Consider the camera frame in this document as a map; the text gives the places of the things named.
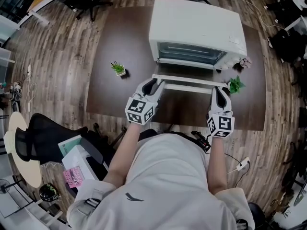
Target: beige round tabletop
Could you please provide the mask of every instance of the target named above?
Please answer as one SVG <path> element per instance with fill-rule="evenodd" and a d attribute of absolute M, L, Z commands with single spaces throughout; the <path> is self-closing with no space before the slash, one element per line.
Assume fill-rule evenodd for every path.
<path fill-rule="evenodd" d="M 14 112 L 11 115 L 9 122 L 9 131 L 14 132 L 13 137 L 15 137 L 17 128 L 26 130 L 28 128 L 28 125 L 26 124 L 24 117 L 21 115 L 21 113 Z M 42 173 L 39 161 L 30 160 L 29 162 L 25 162 L 21 158 L 19 158 L 15 150 L 12 151 L 12 156 L 24 180 L 32 187 L 39 187 L 42 183 Z"/>

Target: black helmet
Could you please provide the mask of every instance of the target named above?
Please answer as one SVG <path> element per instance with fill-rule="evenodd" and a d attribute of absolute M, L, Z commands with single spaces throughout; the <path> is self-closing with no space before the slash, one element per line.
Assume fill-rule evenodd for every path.
<path fill-rule="evenodd" d="M 39 189 L 39 196 L 43 201 L 52 202 L 59 197 L 59 193 L 52 184 L 48 183 Z"/>

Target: small white pot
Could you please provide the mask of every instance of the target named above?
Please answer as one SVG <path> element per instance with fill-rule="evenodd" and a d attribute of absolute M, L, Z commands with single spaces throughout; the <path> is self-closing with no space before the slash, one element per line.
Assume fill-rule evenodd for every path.
<path fill-rule="evenodd" d="M 118 74 L 117 72 L 115 72 L 116 73 L 116 76 L 123 76 L 123 75 L 125 75 L 126 74 L 126 69 L 124 68 L 124 71 L 122 72 L 122 73 L 120 73 L 120 74 Z"/>

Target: forearm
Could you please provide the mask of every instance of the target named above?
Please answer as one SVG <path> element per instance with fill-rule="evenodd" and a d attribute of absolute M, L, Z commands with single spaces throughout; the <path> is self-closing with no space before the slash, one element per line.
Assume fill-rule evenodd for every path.
<path fill-rule="evenodd" d="M 222 138 L 212 138 L 207 181 L 209 191 L 213 195 L 227 189 L 226 162 Z"/>
<path fill-rule="evenodd" d="M 104 178 L 105 182 L 112 183 L 116 187 L 120 187 L 125 183 L 137 151 L 141 128 L 142 126 L 136 123 L 130 124 L 110 163 L 108 175 Z"/>

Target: dark wooden table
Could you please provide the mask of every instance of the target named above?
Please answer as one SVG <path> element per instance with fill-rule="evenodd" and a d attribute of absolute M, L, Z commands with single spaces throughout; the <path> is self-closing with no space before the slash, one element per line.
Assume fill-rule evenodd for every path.
<path fill-rule="evenodd" d="M 148 42 L 152 7 L 131 7 L 110 10 L 97 47 L 91 75 L 86 111 L 110 116 L 125 117 L 127 100 L 138 84 L 157 71 Z M 246 85 L 240 93 L 231 95 L 235 129 L 263 130 L 266 105 L 265 71 L 258 31 L 243 25 L 248 56 L 252 68 L 238 73 L 229 69 L 218 73 L 213 70 L 176 66 L 174 75 L 228 82 L 240 76 Z M 111 63 L 117 61 L 128 70 L 125 78 L 117 77 Z M 160 66 L 159 71 L 169 72 L 173 66 Z M 165 90 L 153 121 L 169 124 L 206 126 L 210 95 Z"/>

